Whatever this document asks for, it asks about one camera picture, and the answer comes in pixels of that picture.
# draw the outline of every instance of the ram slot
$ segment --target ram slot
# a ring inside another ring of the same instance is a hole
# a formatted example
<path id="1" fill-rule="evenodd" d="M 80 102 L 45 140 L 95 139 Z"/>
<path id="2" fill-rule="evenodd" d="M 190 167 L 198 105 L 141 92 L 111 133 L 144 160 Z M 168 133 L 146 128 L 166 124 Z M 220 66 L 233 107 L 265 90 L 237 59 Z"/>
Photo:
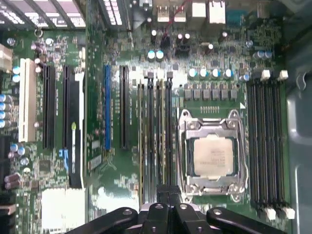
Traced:
<path id="1" fill-rule="evenodd" d="M 138 153 L 139 153 L 139 169 L 140 169 L 140 193 L 139 193 L 139 202 L 140 205 L 144 204 L 145 201 L 145 189 L 146 185 L 144 181 L 144 151 L 145 151 L 145 133 L 144 133 L 144 84 L 140 81 L 137 89 L 138 96 Z"/>
<path id="2" fill-rule="evenodd" d="M 155 152 L 154 152 L 154 83 L 153 79 L 148 80 L 147 84 L 147 165 L 149 165 L 149 202 L 154 202 L 156 196 L 155 181 Z"/>
<path id="3" fill-rule="evenodd" d="M 54 147 L 55 130 L 55 68 L 52 65 L 44 67 L 43 71 L 43 133 L 44 149 Z"/>
<path id="4" fill-rule="evenodd" d="M 129 149 L 129 68 L 120 66 L 120 147 Z"/>
<path id="5" fill-rule="evenodd" d="M 172 154 L 172 81 L 169 79 L 166 84 L 166 183 L 172 184 L 173 154 Z"/>
<path id="6" fill-rule="evenodd" d="M 20 59 L 19 82 L 19 142 L 36 140 L 36 86 L 37 75 L 35 63 L 27 59 Z"/>
<path id="7" fill-rule="evenodd" d="M 111 149 L 111 66 L 104 66 L 105 76 L 105 149 Z"/>

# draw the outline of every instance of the red wire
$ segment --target red wire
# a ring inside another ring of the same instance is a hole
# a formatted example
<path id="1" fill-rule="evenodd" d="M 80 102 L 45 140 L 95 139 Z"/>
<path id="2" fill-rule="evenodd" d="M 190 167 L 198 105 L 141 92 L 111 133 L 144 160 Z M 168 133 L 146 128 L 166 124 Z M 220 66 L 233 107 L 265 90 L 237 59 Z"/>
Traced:
<path id="1" fill-rule="evenodd" d="M 171 20 L 168 22 L 168 24 L 167 24 L 167 26 L 165 28 L 164 36 L 166 36 L 168 34 L 168 29 L 169 29 L 170 25 L 174 22 L 175 16 L 177 15 L 177 13 L 181 12 L 183 10 L 183 7 L 185 6 L 185 4 L 190 2 L 190 1 L 192 1 L 192 0 L 184 0 L 184 2 L 177 8 L 177 10 L 175 11 L 175 13 L 172 16 Z"/>

